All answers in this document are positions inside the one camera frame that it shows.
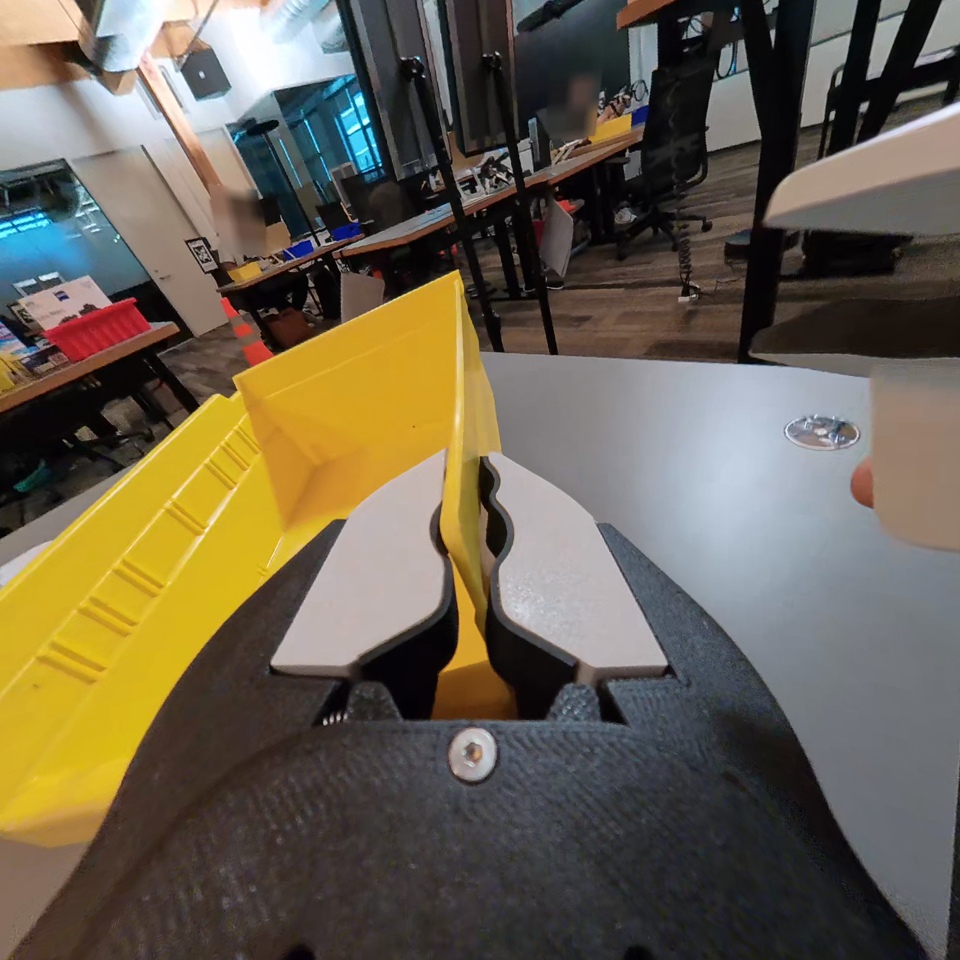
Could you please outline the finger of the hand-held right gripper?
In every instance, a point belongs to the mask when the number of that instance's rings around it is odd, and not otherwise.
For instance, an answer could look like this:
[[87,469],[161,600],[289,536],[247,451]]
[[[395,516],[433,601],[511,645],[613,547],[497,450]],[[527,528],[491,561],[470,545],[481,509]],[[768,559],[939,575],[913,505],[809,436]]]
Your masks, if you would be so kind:
[[752,359],[810,370],[872,370],[959,357],[959,297],[845,299],[775,322]]
[[774,189],[763,224],[788,231],[958,234],[958,103],[789,174]]

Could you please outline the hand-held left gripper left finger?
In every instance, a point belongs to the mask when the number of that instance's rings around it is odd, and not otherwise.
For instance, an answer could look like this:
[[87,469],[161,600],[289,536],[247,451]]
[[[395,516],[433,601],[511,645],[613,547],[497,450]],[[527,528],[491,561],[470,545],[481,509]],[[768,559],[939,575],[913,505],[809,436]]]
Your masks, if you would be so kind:
[[459,640],[439,532],[447,461],[447,450],[432,454],[351,512],[271,657],[273,671],[376,682],[403,718],[431,718]]

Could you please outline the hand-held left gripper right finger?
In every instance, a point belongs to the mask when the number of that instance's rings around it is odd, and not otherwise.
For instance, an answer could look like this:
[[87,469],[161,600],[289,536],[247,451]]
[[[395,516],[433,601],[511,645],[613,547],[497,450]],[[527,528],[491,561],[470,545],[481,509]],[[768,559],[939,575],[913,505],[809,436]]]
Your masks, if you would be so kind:
[[662,678],[669,662],[594,517],[499,452],[483,458],[486,651],[522,719],[567,685]]

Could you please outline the large yellow plastic bin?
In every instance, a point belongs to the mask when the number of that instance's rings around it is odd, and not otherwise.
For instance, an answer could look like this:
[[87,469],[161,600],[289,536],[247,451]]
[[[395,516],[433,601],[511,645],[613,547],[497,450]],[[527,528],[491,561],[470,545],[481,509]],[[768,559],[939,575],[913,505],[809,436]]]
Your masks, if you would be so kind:
[[88,844],[186,668],[270,576],[442,464],[439,534],[482,633],[497,413],[458,273],[238,374],[2,587],[2,840]]

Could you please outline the round metal desk grommet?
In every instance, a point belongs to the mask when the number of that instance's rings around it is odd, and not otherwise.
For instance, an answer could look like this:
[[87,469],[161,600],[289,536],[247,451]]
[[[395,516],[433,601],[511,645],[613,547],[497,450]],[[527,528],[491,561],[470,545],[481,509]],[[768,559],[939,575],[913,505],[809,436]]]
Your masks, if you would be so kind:
[[840,416],[807,414],[784,426],[786,440],[803,450],[834,452],[854,447],[861,438],[858,426]]

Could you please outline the black desk leg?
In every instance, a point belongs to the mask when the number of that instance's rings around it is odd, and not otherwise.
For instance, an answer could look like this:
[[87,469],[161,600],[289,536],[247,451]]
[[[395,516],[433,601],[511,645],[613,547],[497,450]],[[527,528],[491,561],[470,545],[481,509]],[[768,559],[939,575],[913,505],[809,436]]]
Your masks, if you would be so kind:
[[760,131],[757,182],[737,362],[753,363],[754,337],[773,321],[785,251],[785,232],[765,225],[777,187],[794,171],[816,3],[779,1],[774,28],[762,1],[740,5],[750,90]]

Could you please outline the grey desk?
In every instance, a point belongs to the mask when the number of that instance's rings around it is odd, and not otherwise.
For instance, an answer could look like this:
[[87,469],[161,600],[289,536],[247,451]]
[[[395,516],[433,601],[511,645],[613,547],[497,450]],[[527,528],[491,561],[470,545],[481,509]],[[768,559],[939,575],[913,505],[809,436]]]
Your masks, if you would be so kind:
[[[870,384],[482,354],[666,654],[495,719],[270,666],[344,520],[153,718],[10,958],[958,958],[958,554],[851,497]],[[802,449],[798,417],[861,438]]]

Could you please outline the black office chair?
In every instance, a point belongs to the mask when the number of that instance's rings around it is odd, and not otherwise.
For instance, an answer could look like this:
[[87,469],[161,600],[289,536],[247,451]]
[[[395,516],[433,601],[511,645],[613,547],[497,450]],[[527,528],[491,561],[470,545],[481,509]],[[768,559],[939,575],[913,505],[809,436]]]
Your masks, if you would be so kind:
[[623,205],[614,228],[618,261],[628,257],[632,241],[646,231],[663,234],[674,252],[680,250],[683,203],[709,172],[707,113],[713,85],[711,61],[654,71],[643,136],[624,161],[639,165],[620,184]]

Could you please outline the orange traffic cone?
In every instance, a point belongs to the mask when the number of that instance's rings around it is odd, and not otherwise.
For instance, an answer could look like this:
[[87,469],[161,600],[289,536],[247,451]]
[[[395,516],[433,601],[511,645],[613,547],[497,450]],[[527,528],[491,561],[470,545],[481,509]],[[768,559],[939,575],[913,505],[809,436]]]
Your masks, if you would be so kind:
[[238,310],[225,296],[221,297],[222,311],[241,348],[249,368],[268,362],[275,357],[262,338],[262,331],[252,314]]

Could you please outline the wooden top work table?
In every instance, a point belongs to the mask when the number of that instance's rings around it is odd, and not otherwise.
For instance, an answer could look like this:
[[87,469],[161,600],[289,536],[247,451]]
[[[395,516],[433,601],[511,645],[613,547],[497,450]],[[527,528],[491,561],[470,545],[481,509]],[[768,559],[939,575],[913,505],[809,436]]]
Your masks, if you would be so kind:
[[152,434],[120,433],[103,411],[110,401],[135,399],[148,416],[166,421],[146,399],[153,381],[187,414],[196,412],[200,402],[161,356],[179,333],[172,322],[149,323],[144,332],[2,395],[2,501],[25,498],[37,474],[42,488],[60,482],[79,460],[119,474],[124,465],[110,450]]
[[[603,128],[607,136],[576,148],[570,157],[526,177],[529,196],[547,196],[564,182],[593,171],[603,162],[625,155],[629,149],[640,144],[644,132],[643,123],[627,128],[619,121],[611,121],[604,124]],[[493,231],[507,285],[506,294],[493,298],[496,303],[522,301],[534,294],[534,289],[526,286],[533,282],[532,272],[522,262],[518,245],[519,230],[512,223],[515,198],[514,186],[510,185],[462,201],[466,221],[473,228],[472,237],[487,228]],[[397,278],[392,266],[392,251],[404,251],[425,243],[431,243],[438,251],[463,246],[448,203],[355,241],[336,254],[342,269],[342,292],[349,289],[347,277],[354,275],[352,267],[358,266],[361,269],[360,276],[364,276],[365,270],[370,270],[376,280],[383,282],[382,299],[395,296]]]
[[283,250],[277,262],[266,266],[255,261],[221,270],[226,283],[218,285],[217,293],[237,311],[249,313],[262,328],[269,323],[267,317],[288,308],[306,311],[310,325],[314,321],[339,322],[342,270],[336,255],[362,238],[365,233],[355,230],[319,246],[303,241],[300,246],[309,249],[302,256],[288,256]]

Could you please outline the black tripod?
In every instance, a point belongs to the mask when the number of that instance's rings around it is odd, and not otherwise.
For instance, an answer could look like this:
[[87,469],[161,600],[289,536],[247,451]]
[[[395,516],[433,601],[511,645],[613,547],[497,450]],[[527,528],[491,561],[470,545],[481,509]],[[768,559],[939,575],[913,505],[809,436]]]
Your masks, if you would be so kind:
[[[495,101],[501,120],[503,121],[507,138],[507,149],[510,158],[510,169],[513,176],[512,185],[515,196],[513,210],[511,212],[511,222],[519,231],[517,241],[518,251],[521,254],[521,261],[529,266],[533,275],[534,293],[539,307],[548,353],[550,355],[558,355],[559,349],[550,312],[546,279],[540,265],[539,251],[536,245],[530,197],[522,171],[519,141],[516,132],[516,112],[512,106],[511,95],[503,68],[503,60],[501,54],[493,52],[483,54],[482,62],[486,76],[491,80]],[[426,65],[417,56],[402,56],[398,60],[398,68],[403,79],[414,90],[424,117],[430,142],[434,148],[435,157],[438,162],[438,170],[446,191],[447,202],[450,205],[459,239],[462,242],[465,252],[467,266],[477,290],[487,336],[494,351],[503,353],[505,348],[502,342],[500,320],[491,306],[487,294],[486,282],[474,247],[474,229],[468,225],[459,188],[456,185],[452,163],[446,145],[447,139],[442,132],[439,114],[426,78]]]

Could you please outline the red plastic bin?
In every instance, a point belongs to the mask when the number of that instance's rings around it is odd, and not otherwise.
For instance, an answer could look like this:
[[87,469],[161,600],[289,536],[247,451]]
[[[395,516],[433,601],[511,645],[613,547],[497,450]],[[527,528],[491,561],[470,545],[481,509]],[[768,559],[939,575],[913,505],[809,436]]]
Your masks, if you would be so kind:
[[152,330],[130,297],[69,318],[45,330],[46,340],[71,363],[85,361]]

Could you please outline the white cardboard box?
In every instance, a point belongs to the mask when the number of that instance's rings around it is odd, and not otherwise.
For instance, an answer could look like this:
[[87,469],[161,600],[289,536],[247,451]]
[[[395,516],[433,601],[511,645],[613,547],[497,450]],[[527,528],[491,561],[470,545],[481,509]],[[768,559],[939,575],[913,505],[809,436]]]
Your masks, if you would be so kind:
[[24,323],[43,331],[113,305],[90,275],[69,280],[14,302]]

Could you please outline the black wall speaker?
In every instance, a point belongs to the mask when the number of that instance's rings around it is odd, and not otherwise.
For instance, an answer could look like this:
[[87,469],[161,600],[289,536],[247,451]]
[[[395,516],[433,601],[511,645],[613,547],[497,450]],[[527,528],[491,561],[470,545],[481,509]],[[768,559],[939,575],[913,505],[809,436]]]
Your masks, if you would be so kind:
[[218,99],[232,91],[232,84],[215,51],[198,47],[186,54],[179,65],[180,75],[198,102]]

